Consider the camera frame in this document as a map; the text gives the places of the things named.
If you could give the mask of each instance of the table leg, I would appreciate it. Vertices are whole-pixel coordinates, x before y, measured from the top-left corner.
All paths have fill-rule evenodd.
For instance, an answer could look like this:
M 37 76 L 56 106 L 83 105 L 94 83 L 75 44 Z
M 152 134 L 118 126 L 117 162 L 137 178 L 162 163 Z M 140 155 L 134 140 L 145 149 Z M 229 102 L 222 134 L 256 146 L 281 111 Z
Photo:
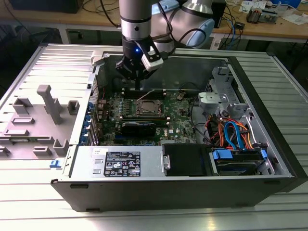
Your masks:
M 69 38 L 68 30 L 65 28 L 65 26 L 64 25 L 60 25 L 58 27 L 58 30 L 60 32 L 62 43 L 63 44 L 70 44 L 71 43 L 71 39 Z
M 220 42 L 221 40 L 225 37 L 225 34 L 214 34 L 214 38 L 211 44 L 211 50 L 218 50 L 219 46 L 220 46 Z

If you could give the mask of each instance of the power supply label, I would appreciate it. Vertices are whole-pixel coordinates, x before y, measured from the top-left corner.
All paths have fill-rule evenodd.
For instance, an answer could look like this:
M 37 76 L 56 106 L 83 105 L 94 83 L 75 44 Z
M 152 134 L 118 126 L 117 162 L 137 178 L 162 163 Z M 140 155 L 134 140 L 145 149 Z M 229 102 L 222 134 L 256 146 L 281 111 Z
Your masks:
M 106 177 L 139 177 L 140 152 L 107 152 L 104 175 Z

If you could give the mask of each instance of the blue cable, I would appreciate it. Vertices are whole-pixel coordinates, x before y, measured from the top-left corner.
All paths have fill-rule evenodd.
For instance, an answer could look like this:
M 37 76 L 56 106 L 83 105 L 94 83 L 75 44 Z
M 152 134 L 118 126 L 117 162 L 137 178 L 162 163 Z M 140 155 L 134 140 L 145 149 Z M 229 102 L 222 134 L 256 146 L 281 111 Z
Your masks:
M 243 144 L 243 142 L 241 140 L 241 134 L 240 134 L 239 127 L 234 122 L 228 122 L 225 125 L 224 133 L 225 133 L 226 141 L 232 146 L 233 150 L 236 150 L 236 146 L 234 145 L 234 143 L 232 143 L 230 141 L 229 136 L 228 136 L 228 127 L 229 127 L 229 125 L 233 125 L 233 127 L 235 128 L 236 139 L 237 139 L 237 143 L 239 145 L 239 148 L 240 149 L 245 149 L 244 144 Z
M 230 43 L 230 45 L 229 45 L 228 48 L 227 48 L 227 50 L 230 50 L 230 48 L 231 48 L 231 46 L 232 46 L 232 44 L 233 44 L 233 42 L 234 42 L 235 29 L 234 29 L 233 23 L 232 23 L 229 19 L 227 19 L 227 21 L 231 24 L 231 26 L 232 26 L 232 32 L 233 32 L 232 39 L 231 39 L 231 43 Z

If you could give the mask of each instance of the desk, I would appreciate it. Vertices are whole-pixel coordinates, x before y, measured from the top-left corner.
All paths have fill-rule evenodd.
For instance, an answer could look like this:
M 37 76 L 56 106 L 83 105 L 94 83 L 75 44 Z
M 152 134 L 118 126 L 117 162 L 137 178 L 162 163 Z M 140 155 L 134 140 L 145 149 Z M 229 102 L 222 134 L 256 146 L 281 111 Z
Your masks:
M 246 13 L 239 12 L 240 6 L 229 6 L 229 8 L 237 22 L 245 23 L 245 28 L 241 36 L 242 39 L 277 42 L 306 42 L 308 39 L 308 23 L 298 26 L 282 18 L 278 18 L 276 24 L 252 24 L 246 21 Z M 308 5 L 300 4 L 298 9 L 300 12 L 296 14 L 301 15 L 303 13 L 302 11 L 308 12 Z M 217 49 L 217 44 L 220 43 L 222 38 L 227 37 L 230 31 L 227 21 L 222 20 L 220 27 L 213 30 L 214 39 L 211 48 Z
M 19 23 L 7 11 L 3 1 L 4 0 L 0 0 L 0 24 L 19 26 Z M 106 4 L 110 4 L 113 3 L 114 0 L 104 0 L 104 2 Z M 111 25 L 104 14 L 90 13 L 83 10 L 82 8 L 79 9 L 78 13 L 76 14 L 40 11 L 18 11 L 12 8 L 8 0 L 6 0 L 6 3 L 13 15 L 25 26 L 57 28 L 60 32 L 61 39 L 64 44 L 70 43 L 69 35 L 67 32 L 68 29 L 120 31 L 120 29 Z M 117 6 L 118 1 L 113 5 L 106 6 L 105 8 L 108 10 Z M 94 2 L 89 2 L 86 7 L 91 11 L 95 10 Z M 120 12 L 118 9 L 108 12 L 108 15 L 115 23 L 120 23 Z
M 0 0 L 0 24 L 4 25 L 18 25 L 18 22 L 12 18 L 3 3 Z M 86 5 L 87 9 L 94 11 L 95 6 L 99 6 L 99 1 L 90 2 Z M 112 3 L 114 0 L 104 0 L 106 4 Z M 118 2 L 113 5 L 106 6 L 106 9 L 112 9 L 118 6 Z M 53 13 L 53 12 L 37 12 L 37 11 L 16 11 L 13 10 L 9 4 L 12 13 L 25 26 L 51 27 L 57 28 L 60 31 L 62 42 L 70 43 L 67 34 L 68 29 L 85 29 L 85 30 L 102 30 L 102 31 L 119 31 L 113 27 L 107 18 L 101 14 L 90 13 L 80 9 L 76 14 L 68 13 Z M 307 10 L 308 6 L 300 4 L 300 10 Z M 308 24 L 297 26 L 284 19 L 279 18 L 277 24 L 250 24 L 246 22 L 246 14 L 238 13 L 239 6 L 230 7 L 232 15 L 238 19 L 239 22 L 245 23 L 244 33 L 242 39 L 266 40 L 266 41 L 280 41 L 280 42 L 305 42 L 308 39 Z M 108 13 L 115 23 L 120 23 L 119 10 L 114 10 Z M 227 22 L 223 20 L 220 28 L 214 29 L 211 37 L 214 37 L 212 42 L 212 49 L 219 47 L 220 40 L 225 38 L 230 33 Z

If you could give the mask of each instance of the paper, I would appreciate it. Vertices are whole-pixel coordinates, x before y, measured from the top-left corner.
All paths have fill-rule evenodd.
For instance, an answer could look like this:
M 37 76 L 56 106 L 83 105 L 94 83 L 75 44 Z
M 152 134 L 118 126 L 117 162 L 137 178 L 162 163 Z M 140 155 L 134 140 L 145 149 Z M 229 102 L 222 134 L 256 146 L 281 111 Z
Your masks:
M 265 9 L 266 1 L 242 1 L 239 12 L 249 13 L 250 8 L 261 8 Z
M 302 25 L 304 23 L 308 23 L 308 19 L 304 18 L 302 16 L 296 15 L 296 14 L 292 14 L 286 17 L 283 17 L 284 20 L 287 20 L 291 23 L 294 23 L 296 25 Z

